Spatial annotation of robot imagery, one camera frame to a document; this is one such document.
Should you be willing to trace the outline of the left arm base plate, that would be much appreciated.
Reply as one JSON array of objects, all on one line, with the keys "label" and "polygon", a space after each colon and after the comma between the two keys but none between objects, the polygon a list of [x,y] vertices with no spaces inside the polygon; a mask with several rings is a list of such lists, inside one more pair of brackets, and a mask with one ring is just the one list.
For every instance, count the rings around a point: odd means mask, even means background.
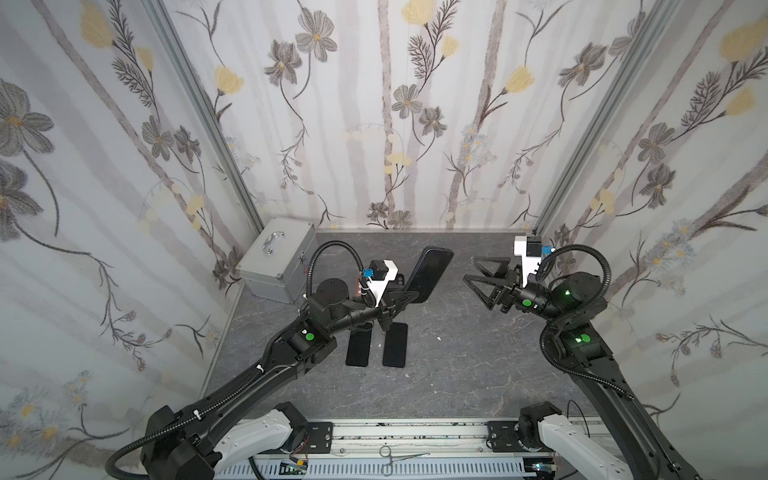
[{"label": "left arm base plate", "polygon": [[310,422],[304,429],[302,442],[291,451],[292,455],[329,454],[332,447],[334,424]]}]

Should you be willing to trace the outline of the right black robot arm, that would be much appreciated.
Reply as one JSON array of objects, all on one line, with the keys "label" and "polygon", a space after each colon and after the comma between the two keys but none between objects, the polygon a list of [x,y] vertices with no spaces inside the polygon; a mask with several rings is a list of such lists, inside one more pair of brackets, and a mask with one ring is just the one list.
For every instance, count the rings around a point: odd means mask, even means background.
[{"label": "right black robot arm", "polygon": [[[583,252],[600,265],[601,275],[576,272],[555,287],[545,280],[558,257]],[[559,453],[588,479],[697,479],[699,473],[651,419],[625,380],[607,342],[591,321],[607,307],[612,280],[607,259],[596,249],[574,244],[546,256],[536,271],[524,275],[508,257],[486,257],[472,263],[477,274],[465,283],[488,308],[506,313],[515,308],[543,319],[539,348],[544,359],[567,374],[587,396],[622,456],[616,458],[590,437],[566,427],[566,418],[543,402],[520,412],[518,437],[526,446]]]}]

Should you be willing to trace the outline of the phone with black screen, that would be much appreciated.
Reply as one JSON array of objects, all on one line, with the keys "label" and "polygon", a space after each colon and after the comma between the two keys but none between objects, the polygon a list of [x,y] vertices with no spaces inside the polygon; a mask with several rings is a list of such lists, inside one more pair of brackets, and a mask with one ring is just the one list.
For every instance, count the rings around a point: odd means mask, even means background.
[{"label": "phone with black screen", "polygon": [[372,326],[363,325],[350,331],[345,365],[350,367],[367,367],[370,358]]}]

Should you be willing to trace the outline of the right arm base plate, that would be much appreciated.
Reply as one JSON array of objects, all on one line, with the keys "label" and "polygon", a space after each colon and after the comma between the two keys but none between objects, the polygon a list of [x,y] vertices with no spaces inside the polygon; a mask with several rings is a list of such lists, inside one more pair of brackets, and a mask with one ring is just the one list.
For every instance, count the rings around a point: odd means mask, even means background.
[{"label": "right arm base plate", "polygon": [[540,447],[527,445],[520,436],[518,422],[489,421],[486,423],[486,445],[493,453],[538,452]]}]

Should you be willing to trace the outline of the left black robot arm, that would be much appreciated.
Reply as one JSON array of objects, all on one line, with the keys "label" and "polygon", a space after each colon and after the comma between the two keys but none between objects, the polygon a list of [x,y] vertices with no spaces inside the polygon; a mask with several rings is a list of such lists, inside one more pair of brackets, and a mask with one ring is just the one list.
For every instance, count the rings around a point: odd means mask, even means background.
[{"label": "left black robot arm", "polygon": [[377,321],[388,327],[419,294],[395,285],[381,298],[353,297],[340,279],[323,281],[298,317],[275,334],[260,360],[224,386],[178,412],[150,417],[140,460],[152,479],[212,479],[260,453],[294,452],[308,440],[308,421],[290,402],[247,419],[262,400],[308,373],[336,348],[336,333]]}]

